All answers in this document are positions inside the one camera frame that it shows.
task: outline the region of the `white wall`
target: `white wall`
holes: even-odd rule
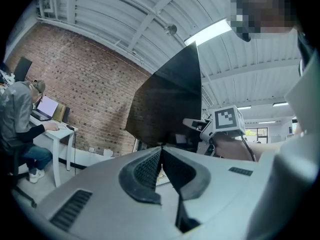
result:
[[[276,143],[281,142],[282,138],[282,125],[274,125],[268,127],[268,142]]]
[[[10,33],[6,44],[4,61],[7,60],[21,38],[37,23],[36,17],[36,3],[33,1],[24,10]]]

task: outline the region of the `brick wall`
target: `brick wall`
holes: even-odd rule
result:
[[[68,123],[79,129],[76,147],[132,151],[125,131],[135,91],[150,74],[105,46],[74,32],[38,23],[6,61],[14,71],[21,56],[32,61],[26,79],[43,79],[45,94],[70,107]]]

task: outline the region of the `office chair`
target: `office chair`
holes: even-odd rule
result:
[[[12,143],[9,143],[9,145],[12,148],[10,154],[5,152],[1,144],[0,153],[4,156],[5,169],[6,174],[9,176],[8,178],[10,180],[10,187],[11,189],[17,191],[21,196],[28,199],[31,202],[31,206],[36,208],[37,204],[35,200],[17,186],[18,180],[24,177],[29,177],[28,172],[19,174],[19,166],[22,166],[26,163],[26,160],[20,157],[25,145],[21,145],[21,143],[17,143],[15,141],[12,141]]]

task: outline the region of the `vent grille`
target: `vent grille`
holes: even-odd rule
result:
[[[91,195],[91,192],[78,190],[53,216],[50,222],[67,232],[86,206]]]
[[[207,105],[208,105],[209,107],[213,106],[214,103],[212,102],[212,100],[211,100],[211,98],[209,97],[206,89],[205,89],[203,86],[202,86],[202,88],[201,88],[201,93],[202,93],[202,97],[203,97],[204,101],[207,103]]]
[[[231,167],[229,169],[229,171],[237,173],[237,174],[246,175],[246,176],[251,176],[251,174],[254,172],[253,170],[246,170],[246,169],[241,169],[241,168],[238,168],[238,167]]]
[[[157,178],[161,171],[160,155],[161,150],[140,163],[133,172],[141,185],[153,191],[156,190]]]

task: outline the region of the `ceiling fixture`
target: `ceiling fixture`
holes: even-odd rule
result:
[[[238,110],[248,110],[251,109],[252,106],[238,106],[237,109]]]
[[[167,24],[164,26],[164,32],[169,35],[173,36],[175,33],[177,33],[177,26],[175,24]]]
[[[275,123],[276,121],[269,121],[269,122],[259,122],[259,124],[273,124]]]
[[[285,106],[285,105],[289,105],[288,102],[278,102],[278,103],[273,103],[273,107],[279,107],[279,106]]]
[[[205,29],[201,30],[200,32],[194,34],[193,36],[189,37],[187,40],[184,41],[184,44],[186,46],[192,44],[194,41],[196,43],[196,46],[199,46],[203,44],[204,42],[215,38],[225,32],[228,32],[231,30],[231,27],[227,23],[227,19],[222,19]]]

